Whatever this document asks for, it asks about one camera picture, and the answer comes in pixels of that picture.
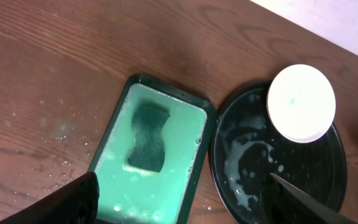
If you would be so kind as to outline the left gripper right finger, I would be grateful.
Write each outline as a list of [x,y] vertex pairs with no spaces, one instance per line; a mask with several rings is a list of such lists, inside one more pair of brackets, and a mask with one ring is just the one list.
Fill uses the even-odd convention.
[[356,224],[274,173],[269,174],[269,222]]

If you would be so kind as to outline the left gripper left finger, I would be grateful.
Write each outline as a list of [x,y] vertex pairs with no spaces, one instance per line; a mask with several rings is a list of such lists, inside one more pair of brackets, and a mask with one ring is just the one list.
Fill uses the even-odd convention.
[[0,224],[95,224],[98,199],[97,176],[87,172]]

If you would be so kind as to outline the dark green sponge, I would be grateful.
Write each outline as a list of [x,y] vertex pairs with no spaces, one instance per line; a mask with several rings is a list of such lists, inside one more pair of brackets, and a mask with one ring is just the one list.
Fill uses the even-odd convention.
[[162,129],[170,117],[169,109],[151,101],[141,102],[131,120],[133,146],[127,158],[129,166],[159,173],[165,162]]

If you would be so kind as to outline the white plate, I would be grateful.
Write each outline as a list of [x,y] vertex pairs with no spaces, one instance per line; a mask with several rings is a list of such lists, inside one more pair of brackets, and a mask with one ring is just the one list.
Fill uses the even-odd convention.
[[280,71],[268,88],[266,103],[275,129],[297,143],[322,137],[336,112],[329,80],[317,68],[305,64],[290,65]]

